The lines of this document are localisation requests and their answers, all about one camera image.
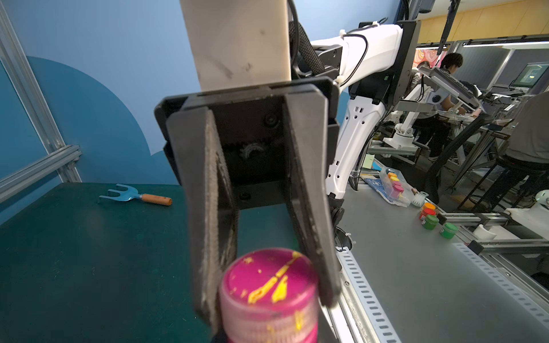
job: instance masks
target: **blue cloth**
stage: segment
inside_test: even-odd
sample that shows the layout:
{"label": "blue cloth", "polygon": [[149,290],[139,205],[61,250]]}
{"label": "blue cloth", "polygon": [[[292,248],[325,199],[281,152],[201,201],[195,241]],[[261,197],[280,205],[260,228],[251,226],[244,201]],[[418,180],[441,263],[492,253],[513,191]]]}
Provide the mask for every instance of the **blue cloth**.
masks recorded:
{"label": "blue cloth", "polygon": [[395,203],[392,200],[389,200],[389,197],[387,196],[387,193],[385,192],[385,189],[383,188],[383,183],[381,183],[380,179],[364,179],[364,181],[373,189],[376,190],[376,192],[379,193],[387,201],[388,203],[395,205]]}

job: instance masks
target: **pink paint jar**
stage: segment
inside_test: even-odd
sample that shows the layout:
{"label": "pink paint jar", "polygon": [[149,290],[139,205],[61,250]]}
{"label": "pink paint jar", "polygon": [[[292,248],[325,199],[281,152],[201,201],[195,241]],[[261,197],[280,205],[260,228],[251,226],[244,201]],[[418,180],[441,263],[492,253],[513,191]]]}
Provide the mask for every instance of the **pink paint jar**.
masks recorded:
{"label": "pink paint jar", "polygon": [[311,261],[269,248],[234,261],[219,286],[230,343],[316,343],[318,277]]}
{"label": "pink paint jar", "polygon": [[404,188],[399,184],[393,183],[393,189],[391,190],[391,194],[389,194],[389,197],[393,199],[398,199],[402,192],[404,192]]}

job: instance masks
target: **blue wall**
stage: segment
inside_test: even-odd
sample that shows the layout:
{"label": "blue wall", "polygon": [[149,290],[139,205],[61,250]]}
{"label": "blue wall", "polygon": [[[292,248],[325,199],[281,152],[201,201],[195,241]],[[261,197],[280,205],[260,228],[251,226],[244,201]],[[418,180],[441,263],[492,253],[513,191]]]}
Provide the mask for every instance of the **blue wall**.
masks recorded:
{"label": "blue wall", "polygon": [[[175,183],[153,116],[200,90],[178,0],[3,0],[84,182]],[[394,18],[399,0],[297,0],[310,39]]]}
{"label": "blue wall", "polygon": [[[0,179],[44,157],[46,150],[32,126],[12,82],[0,64]],[[61,182],[57,173],[0,203],[0,224]]]}

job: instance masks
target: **white robotic arm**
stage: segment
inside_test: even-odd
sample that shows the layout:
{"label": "white robotic arm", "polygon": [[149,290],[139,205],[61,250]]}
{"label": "white robotic arm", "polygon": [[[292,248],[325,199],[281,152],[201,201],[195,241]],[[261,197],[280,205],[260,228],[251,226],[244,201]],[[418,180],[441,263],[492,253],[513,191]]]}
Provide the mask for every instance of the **white robotic arm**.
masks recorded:
{"label": "white robotic arm", "polygon": [[[315,48],[341,45],[340,75],[335,79],[340,92],[347,86],[395,64],[402,39],[399,25],[373,24],[339,37],[313,41]],[[349,175],[362,147],[385,113],[385,104],[373,98],[355,96],[349,100],[341,123],[335,159],[328,169],[326,193],[342,199]]]}
{"label": "white robotic arm", "polygon": [[346,87],[375,72],[391,67],[399,51],[402,28],[399,25],[374,23],[346,33],[339,37],[312,41],[314,48],[340,45],[341,65],[335,81],[342,92]]}

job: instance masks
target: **colorful artwork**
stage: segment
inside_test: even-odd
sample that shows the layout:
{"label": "colorful artwork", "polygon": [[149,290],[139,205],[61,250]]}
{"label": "colorful artwork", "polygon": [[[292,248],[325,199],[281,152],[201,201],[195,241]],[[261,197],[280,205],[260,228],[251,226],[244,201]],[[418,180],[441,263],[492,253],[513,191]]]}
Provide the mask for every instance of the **colorful artwork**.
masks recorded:
{"label": "colorful artwork", "polygon": [[413,66],[417,67],[423,61],[429,62],[430,68],[440,67],[440,62],[446,56],[448,51],[443,51],[440,55],[436,54],[436,49],[421,49],[416,50],[416,55],[413,58]]}

